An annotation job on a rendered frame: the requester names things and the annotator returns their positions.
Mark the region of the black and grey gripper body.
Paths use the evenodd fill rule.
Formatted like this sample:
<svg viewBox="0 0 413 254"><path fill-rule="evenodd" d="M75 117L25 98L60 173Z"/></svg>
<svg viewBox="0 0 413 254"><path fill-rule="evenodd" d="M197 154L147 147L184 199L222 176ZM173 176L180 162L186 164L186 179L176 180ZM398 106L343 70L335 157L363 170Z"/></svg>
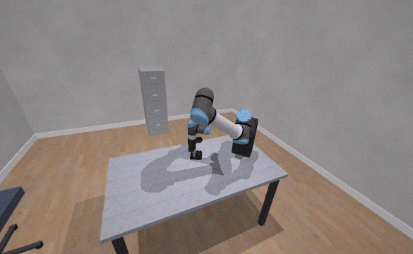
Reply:
<svg viewBox="0 0 413 254"><path fill-rule="evenodd" d="M201 143L202 141L203 139L201 137L188 134L188 151L193 152L196 149L196 143Z"/></svg>

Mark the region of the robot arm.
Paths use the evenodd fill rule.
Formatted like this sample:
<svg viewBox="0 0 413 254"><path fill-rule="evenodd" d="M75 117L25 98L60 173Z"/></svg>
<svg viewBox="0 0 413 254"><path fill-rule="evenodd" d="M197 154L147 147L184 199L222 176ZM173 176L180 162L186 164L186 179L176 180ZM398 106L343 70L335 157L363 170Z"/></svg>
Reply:
<svg viewBox="0 0 413 254"><path fill-rule="evenodd" d="M192 121L188 122L188 134L210 135L210 125L212 125L229 134L233 143L247 144L250 132L254 129L251 112L247 109L238 111L235 126L234 123L217 113L213 108L213 100L214 94L211 89L204 87L197 91L190 114Z"/></svg>

